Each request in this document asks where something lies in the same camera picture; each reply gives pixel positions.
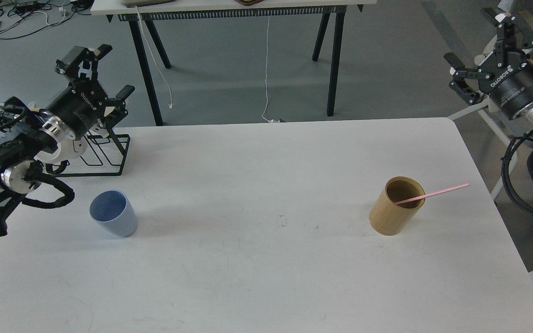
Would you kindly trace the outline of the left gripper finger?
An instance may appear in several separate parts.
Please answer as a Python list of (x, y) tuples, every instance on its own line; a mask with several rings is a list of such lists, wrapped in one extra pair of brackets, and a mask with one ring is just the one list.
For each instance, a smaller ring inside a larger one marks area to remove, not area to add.
[(72, 83), (80, 80), (97, 82), (98, 62), (112, 49), (109, 44), (102, 44), (96, 49), (74, 46), (63, 59), (56, 61), (55, 71)]
[(126, 100), (135, 91), (133, 85), (125, 85), (114, 98), (105, 99), (102, 103), (102, 116), (98, 118), (96, 133), (101, 137), (110, 137), (113, 128), (123, 120), (128, 111)]

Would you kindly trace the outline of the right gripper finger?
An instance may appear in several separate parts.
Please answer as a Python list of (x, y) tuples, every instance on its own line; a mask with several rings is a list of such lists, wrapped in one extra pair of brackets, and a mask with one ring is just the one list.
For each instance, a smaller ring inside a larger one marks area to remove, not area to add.
[(467, 80), (489, 80), (490, 74), (482, 69), (468, 69), (455, 53), (444, 54), (444, 59), (453, 70), (450, 88), (468, 105), (478, 104), (481, 94), (467, 84)]
[(506, 60), (508, 51), (528, 53), (533, 50), (533, 15), (527, 11), (509, 13), (502, 9), (485, 7), (483, 17), (496, 29), (492, 53), (498, 61)]

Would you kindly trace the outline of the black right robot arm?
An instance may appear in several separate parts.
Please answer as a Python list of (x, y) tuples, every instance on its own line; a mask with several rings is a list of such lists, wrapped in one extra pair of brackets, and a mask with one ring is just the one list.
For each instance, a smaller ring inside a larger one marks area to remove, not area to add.
[[(483, 8), (483, 16), (496, 30), (496, 40), (489, 53), (481, 56), (473, 68), (467, 68), (454, 53), (444, 59), (450, 65), (449, 87), (467, 105), (494, 103), (508, 120), (524, 118), (530, 130), (506, 141), (501, 158), (501, 180), (508, 198), (533, 216), (533, 206), (514, 189), (509, 165), (522, 143), (533, 142), (533, 16), (529, 12), (509, 13), (500, 8)], [(533, 181), (533, 151), (527, 158), (527, 172)]]

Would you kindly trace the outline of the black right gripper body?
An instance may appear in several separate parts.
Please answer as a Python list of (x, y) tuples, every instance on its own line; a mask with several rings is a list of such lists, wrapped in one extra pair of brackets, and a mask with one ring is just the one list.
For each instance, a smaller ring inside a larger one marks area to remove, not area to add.
[(533, 122), (533, 60), (522, 51), (507, 51), (505, 59), (494, 52), (479, 65), (481, 92), (510, 119)]

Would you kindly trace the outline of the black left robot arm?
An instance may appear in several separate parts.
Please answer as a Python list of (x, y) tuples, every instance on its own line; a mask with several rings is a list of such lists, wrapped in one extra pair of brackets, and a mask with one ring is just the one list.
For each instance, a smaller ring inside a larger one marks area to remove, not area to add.
[(121, 154), (123, 172), (129, 135), (113, 128), (128, 112), (126, 100), (135, 90), (125, 85), (108, 97), (98, 81), (98, 62), (112, 46), (75, 46), (55, 70), (68, 86), (44, 108), (30, 107), (17, 97), (0, 103), (0, 237), (6, 236), (6, 219), (20, 205), (56, 209), (74, 200), (74, 190), (62, 181), (68, 160), (81, 157), (88, 146), (108, 142)]

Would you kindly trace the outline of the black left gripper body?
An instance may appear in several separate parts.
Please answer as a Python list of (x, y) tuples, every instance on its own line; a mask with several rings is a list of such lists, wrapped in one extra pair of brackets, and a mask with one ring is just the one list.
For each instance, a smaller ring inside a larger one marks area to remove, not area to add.
[(107, 93), (99, 82), (76, 80), (45, 108), (44, 125), (50, 133), (57, 127), (64, 136), (80, 139), (104, 115)]

